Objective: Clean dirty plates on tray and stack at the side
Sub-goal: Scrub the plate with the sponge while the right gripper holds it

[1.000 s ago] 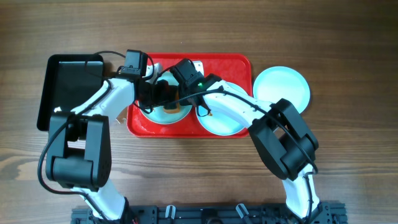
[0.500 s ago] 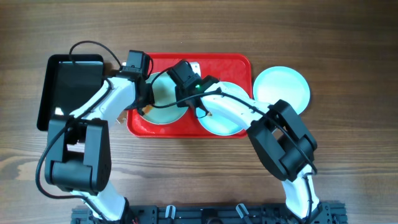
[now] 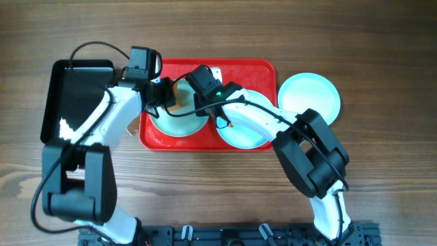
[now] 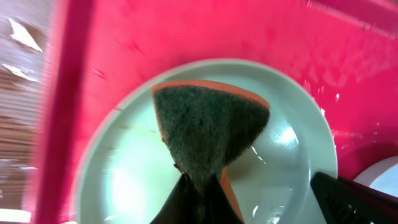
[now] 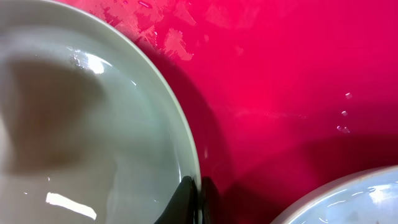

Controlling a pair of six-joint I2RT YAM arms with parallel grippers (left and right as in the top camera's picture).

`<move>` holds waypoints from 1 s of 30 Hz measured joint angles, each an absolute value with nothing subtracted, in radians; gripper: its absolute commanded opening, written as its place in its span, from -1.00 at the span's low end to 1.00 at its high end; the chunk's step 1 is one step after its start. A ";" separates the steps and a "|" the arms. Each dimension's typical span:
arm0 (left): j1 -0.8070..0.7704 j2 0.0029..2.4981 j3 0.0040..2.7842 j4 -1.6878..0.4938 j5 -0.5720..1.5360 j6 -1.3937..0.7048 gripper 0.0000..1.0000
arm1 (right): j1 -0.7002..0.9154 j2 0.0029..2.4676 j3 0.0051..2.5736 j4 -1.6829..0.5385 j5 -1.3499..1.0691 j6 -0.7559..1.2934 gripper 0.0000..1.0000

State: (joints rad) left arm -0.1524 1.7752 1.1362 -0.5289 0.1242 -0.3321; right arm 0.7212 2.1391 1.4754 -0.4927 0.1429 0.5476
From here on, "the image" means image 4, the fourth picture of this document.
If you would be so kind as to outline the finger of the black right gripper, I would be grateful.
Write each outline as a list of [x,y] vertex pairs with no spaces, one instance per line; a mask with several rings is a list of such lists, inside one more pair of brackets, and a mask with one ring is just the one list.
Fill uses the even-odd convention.
[[327,224],[397,224],[397,198],[317,172],[311,188]]

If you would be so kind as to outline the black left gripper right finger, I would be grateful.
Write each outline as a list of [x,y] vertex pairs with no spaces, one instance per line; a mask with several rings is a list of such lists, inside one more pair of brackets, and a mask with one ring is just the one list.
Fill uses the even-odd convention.
[[243,224],[230,204],[216,175],[212,175],[205,189],[204,224]]

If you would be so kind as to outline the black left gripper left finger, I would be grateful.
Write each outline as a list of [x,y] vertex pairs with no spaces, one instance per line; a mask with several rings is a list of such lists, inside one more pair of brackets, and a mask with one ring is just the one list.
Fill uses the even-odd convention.
[[205,196],[188,174],[182,174],[150,224],[202,224],[204,220]]

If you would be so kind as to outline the orange green sponge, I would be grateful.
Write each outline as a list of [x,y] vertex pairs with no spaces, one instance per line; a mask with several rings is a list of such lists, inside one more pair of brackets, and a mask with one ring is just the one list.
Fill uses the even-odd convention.
[[206,184],[216,175],[242,219],[225,168],[262,133],[270,117],[269,103],[251,91],[209,80],[154,85],[152,99],[175,168],[188,174],[204,196]]

